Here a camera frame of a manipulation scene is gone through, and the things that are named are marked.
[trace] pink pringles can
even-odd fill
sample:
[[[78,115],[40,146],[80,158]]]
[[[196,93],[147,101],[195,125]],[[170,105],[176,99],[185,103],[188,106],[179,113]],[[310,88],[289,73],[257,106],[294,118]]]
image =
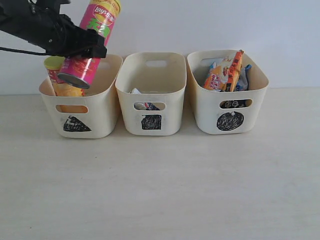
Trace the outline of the pink pringles can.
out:
[[[79,27],[96,30],[105,38],[104,46],[107,46],[120,11],[119,0],[90,0]],[[88,89],[95,78],[100,60],[81,56],[66,58],[58,76],[74,87]]]

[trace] white background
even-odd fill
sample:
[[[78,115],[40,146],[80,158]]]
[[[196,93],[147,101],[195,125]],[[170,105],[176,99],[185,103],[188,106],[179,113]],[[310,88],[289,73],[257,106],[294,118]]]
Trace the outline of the white background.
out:
[[[79,24],[89,0],[61,12]],[[122,0],[108,44],[112,54],[243,49],[271,87],[320,86],[319,0]],[[40,48],[0,33],[3,47]],[[0,94],[37,94],[44,57],[0,53]]]

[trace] white plastic bin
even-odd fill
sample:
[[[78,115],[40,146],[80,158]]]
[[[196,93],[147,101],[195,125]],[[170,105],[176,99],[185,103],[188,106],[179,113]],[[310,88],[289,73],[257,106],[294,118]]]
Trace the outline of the white plastic bin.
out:
[[[197,126],[205,133],[236,134],[250,131],[257,120],[269,80],[260,68],[246,55],[242,67],[250,64],[249,90],[239,92],[214,92],[202,87],[210,65],[216,58],[224,58],[235,50],[211,50],[191,53],[187,57],[188,91]],[[251,105],[243,108],[222,109],[221,103],[248,100]]]
[[[120,105],[115,80],[122,57],[108,54],[102,59],[92,86],[83,97],[55,96],[50,79],[39,87],[42,99],[60,135],[66,138],[98,139],[115,128]],[[60,112],[60,106],[85,106],[87,113]]]
[[[141,52],[128,56],[115,87],[128,132],[140,136],[168,136],[181,127],[187,64],[183,55]],[[142,94],[130,93],[137,88]],[[153,103],[161,110],[138,110],[135,103]]]

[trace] black triangle symbol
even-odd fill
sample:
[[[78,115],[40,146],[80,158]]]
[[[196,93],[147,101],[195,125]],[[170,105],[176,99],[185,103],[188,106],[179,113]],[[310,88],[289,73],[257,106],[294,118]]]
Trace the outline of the black triangle symbol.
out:
[[[69,116],[63,125],[65,132],[90,132],[91,129],[87,127],[82,121],[74,116]]]

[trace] pringles can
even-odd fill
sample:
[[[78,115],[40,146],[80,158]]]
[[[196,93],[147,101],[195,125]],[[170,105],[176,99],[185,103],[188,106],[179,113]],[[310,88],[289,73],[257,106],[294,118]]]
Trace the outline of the pringles can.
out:
[[[104,46],[107,46],[120,10],[119,0],[90,0],[79,27],[96,30],[105,38]],[[58,76],[74,87],[88,89],[95,78],[100,60],[81,56],[66,58]]]
[[[44,66],[48,72],[48,76],[52,83],[52,87],[56,96],[59,97],[83,97],[85,92],[83,89],[74,87],[65,83],[58,77],[58,73],[64,63],[65,58],[61,56],[50,56],[44,60]],[[86,113],[88,110],[85,106],[67,106],[61,105],[60,110],[63,113]]]

